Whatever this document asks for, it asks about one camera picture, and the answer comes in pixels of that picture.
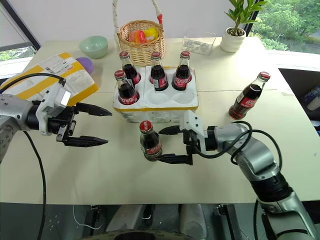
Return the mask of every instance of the green bowl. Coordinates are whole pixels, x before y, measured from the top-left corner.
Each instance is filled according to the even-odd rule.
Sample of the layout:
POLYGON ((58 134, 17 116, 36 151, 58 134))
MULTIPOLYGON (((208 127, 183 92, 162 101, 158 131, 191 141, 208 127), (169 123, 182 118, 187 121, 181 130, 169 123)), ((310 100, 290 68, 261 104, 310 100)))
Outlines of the green bowl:
POLYGON ((99 59, 108 52, 108 40, 103 36, 90 36, 82 40, 79 49, 92 59, 99 59))

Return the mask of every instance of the basket handle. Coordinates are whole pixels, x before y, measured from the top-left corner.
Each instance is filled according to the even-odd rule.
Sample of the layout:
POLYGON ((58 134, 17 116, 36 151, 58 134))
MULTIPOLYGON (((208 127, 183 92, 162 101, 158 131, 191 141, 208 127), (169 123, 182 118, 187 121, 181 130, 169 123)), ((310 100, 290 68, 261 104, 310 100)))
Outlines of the basket handle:
MULTIPOLYGON (((153 5, 154 5, 156 18, 159 21, 160 28, 163 28, 163 25, 162 25, 163 16, 162 16, 162 13, 161 13, 160 8, 158 6, 158 3, 157 3, 156 0, 151 0, 151 1, 152 1, 153 5)), ((114 25, 115 32, 117 34, 119 34, 120 33, 120 28, 118 26, 117 4, 118 4, 118 0, 113 0, 113 2, 112 2, 113 25, 114 25)))

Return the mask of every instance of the white wall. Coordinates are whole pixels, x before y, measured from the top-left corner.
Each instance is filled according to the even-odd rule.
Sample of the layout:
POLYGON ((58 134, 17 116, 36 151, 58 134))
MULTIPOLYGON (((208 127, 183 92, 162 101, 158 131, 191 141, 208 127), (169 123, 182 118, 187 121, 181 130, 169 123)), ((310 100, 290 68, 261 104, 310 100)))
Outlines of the white wall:
MULTIPOLYGON (((41 44, 50 40, 81 40, 91 35, 113 37, 112 0, 9 0, 41 44)), ((165 37, 182 37, 188 28, 222 36, 233 26, 225 15, 228 0, 158 0, 165 37)), ((151 0, 119 0, 118 23, 157 21, 151 0)))

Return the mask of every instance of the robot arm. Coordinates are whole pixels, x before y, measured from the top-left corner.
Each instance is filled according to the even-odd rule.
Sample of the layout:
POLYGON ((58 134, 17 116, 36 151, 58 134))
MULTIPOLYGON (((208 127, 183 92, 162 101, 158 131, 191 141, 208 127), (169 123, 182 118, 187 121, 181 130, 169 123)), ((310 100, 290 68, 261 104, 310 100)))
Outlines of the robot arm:
MULTIPOLYGON (((248 135, 244 135, 234 145, 231 143, 248 129, 238 123, 224 127, 209 126, 203 131, 201 120, 191 111, 184 114, 180 126, 162 129, 159 133, 174 135, 183 133, 188 155, 163 155, 159 160, 176 164, 193 164, 192 154, 200 153, 209 157, 207 151, 217 150, 232 155, 238 150, 248 135)), ((318 233, 310 216, 294 190, 288 185, 275 162, 272 152, 261 141, 251 137, 247 145, 235 155, 237 165, 251 183, 265 214, 262 216, 267 235, 271 239, 318 239, 318 233)))
POLYGON ((54 83, 46 91, 42 101, 27 101, 10 94, 0 94, 0 163, 9 144, 19 130, 39 130, 42 135, 56 134, 56 141, 66 146, 92 147, 107 143, 107 140, 92 136, 72 137, 79 112, 94 116, 110 116, 108 110, 78 102, 67 106, 70 92, 64 88, 65 80, 54 83))

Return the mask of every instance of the styrofoam bottle holder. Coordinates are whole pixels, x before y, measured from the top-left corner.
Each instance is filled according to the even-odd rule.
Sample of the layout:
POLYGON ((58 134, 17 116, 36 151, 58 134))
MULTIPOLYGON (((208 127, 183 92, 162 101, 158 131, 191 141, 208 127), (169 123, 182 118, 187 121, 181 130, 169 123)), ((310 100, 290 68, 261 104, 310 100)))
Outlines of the styrofoam bottle holder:
POLYGON ((132 105, 123 105, 118 101, 118 87, 115 86, 113 94, 113 108, 130 123, 140 123, 149 120, 153 123, 179 122, 180 116, 187 110, 198 108, 198 93, 195 70, 191 68, 191 81, 183 91, 172 87, 172 79, 176 73, 176 67, 164 67, 167 76, 168 87, 163 91, 156 91, 149 81, 151 66, 139 67, 141 80, 135 85, 139 92, 139 100, 132 105))

